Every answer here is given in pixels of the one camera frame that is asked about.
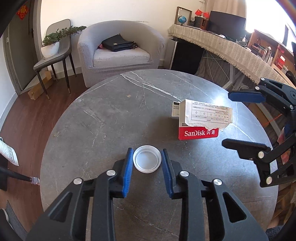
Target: black bag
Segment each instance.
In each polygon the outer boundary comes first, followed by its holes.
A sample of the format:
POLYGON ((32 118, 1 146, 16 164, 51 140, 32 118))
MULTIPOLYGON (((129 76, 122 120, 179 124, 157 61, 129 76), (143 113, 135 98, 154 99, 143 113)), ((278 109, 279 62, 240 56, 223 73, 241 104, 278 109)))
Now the black bag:
POLYGON ((127 49, 135 49, 137 47, 137 44, 135 42, 126 41, 120 34, 105 39, 102 42, 102 45, 106 49, 109 49, 113 52, 118 52, 127 49))

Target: orange string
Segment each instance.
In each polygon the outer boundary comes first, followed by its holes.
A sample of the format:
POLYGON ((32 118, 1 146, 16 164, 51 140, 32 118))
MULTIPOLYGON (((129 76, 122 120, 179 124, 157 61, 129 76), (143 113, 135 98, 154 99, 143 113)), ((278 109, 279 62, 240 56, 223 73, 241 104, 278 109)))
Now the orange string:
POLYGON ((270 120, 269 122, 266 122, 264 125, 262 126, 265 126, 265 125, 268 125, 270 122, 276 120, 277 118, 279 118, 282 114, 279 114, 277 117, 275 117, 274 119, 270 120))

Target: computer monitor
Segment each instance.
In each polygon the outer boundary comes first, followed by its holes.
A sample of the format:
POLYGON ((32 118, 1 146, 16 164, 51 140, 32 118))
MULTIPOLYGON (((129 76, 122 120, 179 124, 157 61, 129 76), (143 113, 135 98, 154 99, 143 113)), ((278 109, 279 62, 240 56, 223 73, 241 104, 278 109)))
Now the computer monitor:
POLYGON ((216 34, 223 34, 234 41, 244 37, 246 19, 224 12, 211 11, 207 30, 216 34))
POLYGON ((294 54, 294 65, 295 65, 295 70, 296 70, 296 43, 292 42, 292 49, 293 49, 293 54, 294 54))

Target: white flower pot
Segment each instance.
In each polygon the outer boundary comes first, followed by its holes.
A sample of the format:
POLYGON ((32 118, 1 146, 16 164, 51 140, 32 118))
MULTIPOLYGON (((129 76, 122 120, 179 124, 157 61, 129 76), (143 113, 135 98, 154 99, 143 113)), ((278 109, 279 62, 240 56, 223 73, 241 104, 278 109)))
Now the white flower pot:
POLYGON ((44 58, 49 58, 56 55, 59 51, 59 42, 41 47, 41 52, 44 58))

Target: white bottle cap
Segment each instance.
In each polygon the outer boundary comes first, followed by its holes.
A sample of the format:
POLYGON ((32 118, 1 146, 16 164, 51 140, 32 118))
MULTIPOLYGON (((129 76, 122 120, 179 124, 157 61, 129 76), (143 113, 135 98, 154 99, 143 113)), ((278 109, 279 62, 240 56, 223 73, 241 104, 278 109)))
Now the white bottle cap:
POLYGON ((133 164, 143 173, 152 173, 161 164, 161 154, 154 146, 140 146, 133 154, 133 164))

